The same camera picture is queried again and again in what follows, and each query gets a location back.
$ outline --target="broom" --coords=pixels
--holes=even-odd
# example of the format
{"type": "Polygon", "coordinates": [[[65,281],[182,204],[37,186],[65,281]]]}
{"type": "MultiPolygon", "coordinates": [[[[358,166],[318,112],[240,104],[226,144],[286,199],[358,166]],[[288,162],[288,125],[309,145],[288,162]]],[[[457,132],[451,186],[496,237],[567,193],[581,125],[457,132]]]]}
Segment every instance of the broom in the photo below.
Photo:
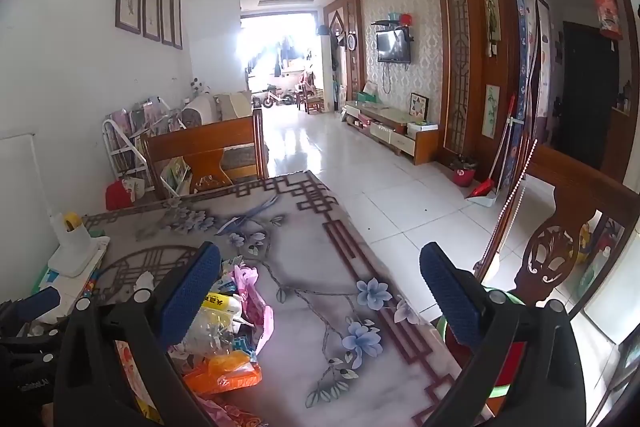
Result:
{"type": "Polygon", "coordinates": [[[500,157],[500,153],[502,152],[502,146],[504,145],[504,140],[507,137],[507,133],[509,132],[511,125],[511,113],[513,112],[513,107],[515,106],[516,97],[515,94],[511,95],[511,102],[509,102],[509,110],[507,111],[507,121],[504,124],[504,129],[502,130],[502,138],[500,138],[500,146],[498,147],[498,152],[495,153],[494,164],[491,167],[491,172],[489,172],[489,177],[485,179],[478,187],[474,188],[469,195],[465,199],[469,198],[477,198],[478,196],[486,196],[491,192],[492,188],[494,188],[495,183],[492,180],[492,176],[494,175],[495,166],[498,163],[498,158],[500,157]]]}

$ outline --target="tv screen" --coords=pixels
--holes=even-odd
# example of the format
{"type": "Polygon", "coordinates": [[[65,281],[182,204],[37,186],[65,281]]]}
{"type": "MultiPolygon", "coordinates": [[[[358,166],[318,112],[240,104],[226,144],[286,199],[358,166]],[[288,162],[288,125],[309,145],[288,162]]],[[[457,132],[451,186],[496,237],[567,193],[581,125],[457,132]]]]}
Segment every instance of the tv screen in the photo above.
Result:
{"type": "Polygon", "coordinates": [[[379,62],[411,63],[411,45],[405,28],[376,32],[379,62]]]}

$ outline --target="white desk lamp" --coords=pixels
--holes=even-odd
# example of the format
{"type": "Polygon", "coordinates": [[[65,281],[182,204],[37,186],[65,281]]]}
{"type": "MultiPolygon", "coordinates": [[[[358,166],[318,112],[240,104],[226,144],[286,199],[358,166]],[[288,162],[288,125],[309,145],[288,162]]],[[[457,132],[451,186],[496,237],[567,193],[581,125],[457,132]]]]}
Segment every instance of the white desk lamp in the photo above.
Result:
{"type": "Polygon", "coordinates": [[[75,227],[73,230],[69,230],[62,214],[59,212],[56,214],[53,213],[49,200],[47,200],[47,193],[44,189],[44,184],[42,183],[42,177],[40,175],[40,165],[38,164],[38,157],[36,156],[36,147],[34,142],[34,138],[36,136],[35,131],[1,134],[0,141],[19,138],[21,136],[29,137],[38,184],[40,185],[42,197],[44,199],[45,206],[47,207],[47,214],[49,214],[51,227],[53,228],[53,231],[60,243],[58,249],[49,259],[49,268],[58,272],[60,275],[77,277],[82,273],[82,270],[84,270],[86,265],[97,252],[98,240],[89,235],[89,232],[87,232],[84,227],[84,223],[75,227]]]}

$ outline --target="red bucket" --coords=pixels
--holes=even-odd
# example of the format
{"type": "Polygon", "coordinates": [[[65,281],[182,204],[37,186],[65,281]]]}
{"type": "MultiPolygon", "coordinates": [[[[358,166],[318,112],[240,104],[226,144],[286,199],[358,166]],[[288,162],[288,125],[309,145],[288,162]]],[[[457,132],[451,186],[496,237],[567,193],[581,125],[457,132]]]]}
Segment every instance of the red bucket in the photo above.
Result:
{"type": "Polygon", "coordinates": [[[453,182],[458,187],[468,187],[476,175],[475,169],[455,169],[453,171],[453,182]]]}

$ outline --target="black door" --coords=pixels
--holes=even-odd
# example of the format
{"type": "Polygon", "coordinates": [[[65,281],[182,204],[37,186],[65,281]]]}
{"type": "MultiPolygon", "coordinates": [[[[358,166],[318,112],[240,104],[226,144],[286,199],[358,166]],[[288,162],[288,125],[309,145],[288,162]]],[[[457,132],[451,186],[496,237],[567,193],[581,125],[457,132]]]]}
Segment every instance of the black door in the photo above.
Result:
{"type": "Polygon", "coordinates": [[[565,22],[564,50],[558,150],[599,170],[618,94],[618,43],[597,28],[565,22]]]}

